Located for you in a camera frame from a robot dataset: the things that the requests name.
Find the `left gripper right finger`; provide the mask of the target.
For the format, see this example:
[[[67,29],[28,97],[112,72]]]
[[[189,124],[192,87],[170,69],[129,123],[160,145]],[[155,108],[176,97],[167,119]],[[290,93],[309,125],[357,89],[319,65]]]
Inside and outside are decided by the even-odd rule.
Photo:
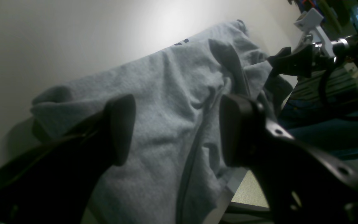
[[[250,169],[276,224],[358,224],[358,172],[294,139],[243,95],[220,100],[225,164]]]

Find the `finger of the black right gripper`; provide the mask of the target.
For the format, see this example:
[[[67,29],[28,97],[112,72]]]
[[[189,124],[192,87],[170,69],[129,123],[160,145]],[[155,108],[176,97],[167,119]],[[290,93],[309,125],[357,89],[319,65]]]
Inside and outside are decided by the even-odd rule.
[[[283,47],[276,55],[267,58],[272,66],[269,75],[275,77],[283,74],[311,78],[314,62],[313,48],[312,44],[304,44],[294,51],[291,51],[291,47]]]

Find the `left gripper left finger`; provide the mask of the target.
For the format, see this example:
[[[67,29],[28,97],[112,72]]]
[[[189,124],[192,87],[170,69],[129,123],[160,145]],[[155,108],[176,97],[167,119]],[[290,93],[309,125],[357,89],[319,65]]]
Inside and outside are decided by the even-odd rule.
[[[128,158],[135,97],[120,95],[64,136],[0,168],[0,223],[79,224],[98,179]]]

